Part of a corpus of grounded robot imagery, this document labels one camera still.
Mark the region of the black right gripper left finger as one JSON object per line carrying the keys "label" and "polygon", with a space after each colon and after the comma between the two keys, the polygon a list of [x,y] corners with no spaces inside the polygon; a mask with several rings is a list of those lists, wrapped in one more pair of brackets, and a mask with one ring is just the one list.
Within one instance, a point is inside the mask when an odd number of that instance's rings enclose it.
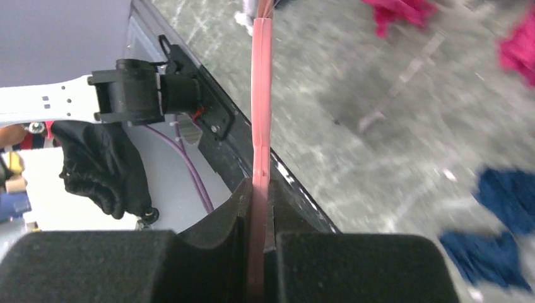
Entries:
{"label": "black right gripper left finger", "polygon": [[2,302],[243,302],[252,184],[171,230],[32,232],[1,262]]}

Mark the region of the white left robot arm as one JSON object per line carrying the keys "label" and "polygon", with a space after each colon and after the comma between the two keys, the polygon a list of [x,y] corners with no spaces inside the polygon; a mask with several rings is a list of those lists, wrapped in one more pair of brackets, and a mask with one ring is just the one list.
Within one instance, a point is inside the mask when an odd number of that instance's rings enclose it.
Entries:
{"label": "white left robot arm", "polygon": [[193,113],[202,84],[189,74],[160,74],[156,63],[119,59],[116,68],[47,85],[1,88],[1,125],[47,121],[92,124],[162,122],[167,114]]}

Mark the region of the pink plastic hand brush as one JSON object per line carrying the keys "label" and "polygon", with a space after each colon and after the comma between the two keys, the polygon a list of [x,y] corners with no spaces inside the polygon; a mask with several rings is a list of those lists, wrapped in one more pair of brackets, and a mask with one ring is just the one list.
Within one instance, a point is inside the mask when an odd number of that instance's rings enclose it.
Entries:
{"label": "pink plastic hand brush", "polygon": [[264,301],[264,246],[271,163],[273,1],[258,1],[252,26],[251,131],[253,146],[247,302]]}

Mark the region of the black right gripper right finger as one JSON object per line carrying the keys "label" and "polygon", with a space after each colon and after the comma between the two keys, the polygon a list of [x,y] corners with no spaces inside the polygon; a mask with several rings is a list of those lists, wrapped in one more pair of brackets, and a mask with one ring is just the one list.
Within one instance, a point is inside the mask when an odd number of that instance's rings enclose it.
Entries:
{"label": "black right gripper right finger", "polygon": [[266,302],[458,302],[438,247],[411,234],[323,233],[269,184]]}

